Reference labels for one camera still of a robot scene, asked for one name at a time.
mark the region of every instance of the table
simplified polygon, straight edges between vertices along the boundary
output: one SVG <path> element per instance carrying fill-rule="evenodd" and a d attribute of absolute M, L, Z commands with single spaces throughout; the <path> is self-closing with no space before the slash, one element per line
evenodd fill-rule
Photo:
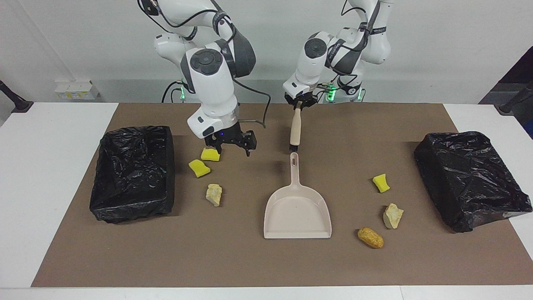
<path fill-rule="evenodd" d="M 533 286 L 29 288 L 116 107 L 36 103 L 26 114 L 12 115 L 0 128 L 0 298 L 529 299 L 533 292 Z M 529 178 L 533 140 L 513 117 L 500 116 L 492 106 L 445 108 L 459 131 L 486 134 L 523 191 L 533 195 Z M 42 202 L 25 205 L 31 199 Z M 511 222 L 531 255 L 533 235 L 528 229 L 533 226 L 533 215 Z"/>

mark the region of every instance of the beige dustpan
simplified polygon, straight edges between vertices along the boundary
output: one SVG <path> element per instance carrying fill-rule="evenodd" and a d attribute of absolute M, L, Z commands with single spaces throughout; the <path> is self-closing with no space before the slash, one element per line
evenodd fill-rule
<path fill-rule="evenodd" d="M 332 224 L 324 198 L 300 184 L 298 154 L 290 155 L 289 186 L 275 191 L 265 210 L 265 239 L 328 239 Z"/>

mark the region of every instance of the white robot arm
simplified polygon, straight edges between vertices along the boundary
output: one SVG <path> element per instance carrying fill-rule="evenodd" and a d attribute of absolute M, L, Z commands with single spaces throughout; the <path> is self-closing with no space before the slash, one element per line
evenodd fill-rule
<path fill-rule="evenodd" d="M 215 0 L 140 0 L 150 17 L 160 15 L 166 33 L 154 40 L 157 53 L 181 70 L 182 82 L 201 102 L 187 120 L 192 132 L 220 153 L 224 143 L 245 149 L 256 147 L 253 131 L 242 132 L 233 78 L 250 74 L 255 53 Z M 219 40 L 198 47 L 197 26 L 212 27 Z"/>
<path fill-rule="evenodd" d="M 345 6 L 347 2 L 352 8 L 346 12 L 356 10 L 361 19 L 359 28 L 345 27 L 336 36 L 325 31 L 311 35 L 300 53 L 296 72 L 283 84 L 285 99 L 295 109 L 293 124 L 301 124 L 301 109 L 318 102 L 314 89 L 336 90 L 341 97 L 354 98 L 365 71 L 361 60 L 379 65 L 391 53 L 386 24 L 395 0 L 347 0 Z M 324 67 L 337 74 L 333 89 L 319 84 Z M 293 126 L 290 142 L 293 151 L 300 144 L 299 130 L 299 126 Z"/>

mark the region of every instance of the plastic bag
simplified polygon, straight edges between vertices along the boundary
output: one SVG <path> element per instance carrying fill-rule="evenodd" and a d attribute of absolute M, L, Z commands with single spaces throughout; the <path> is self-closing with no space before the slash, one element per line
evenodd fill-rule
<path fill-rule="evenodd" d="M 431 200 L 455 232 L 531 212 L 531 201 L 482 133 L 430 133 L 415 160 Z"/>
<path fill-rule="evenodd" d="M 100 141 L 89 209 L 119 223 L 166 214 L 174 205 L 174 146 L 167 126 L 127 127 Z"/>

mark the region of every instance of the wooden handle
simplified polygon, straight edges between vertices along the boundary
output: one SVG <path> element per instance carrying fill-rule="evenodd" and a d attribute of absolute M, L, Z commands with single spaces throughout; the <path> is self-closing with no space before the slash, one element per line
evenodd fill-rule
<path fill-rule="evenodd" d="M 293 124 L 290 128 L 290 144 L 293 146 L 300 145 L 300 135 L 302 133 L 302 117 L 300 112 L 302 110 L 297 108 L 294 110 Z"/>

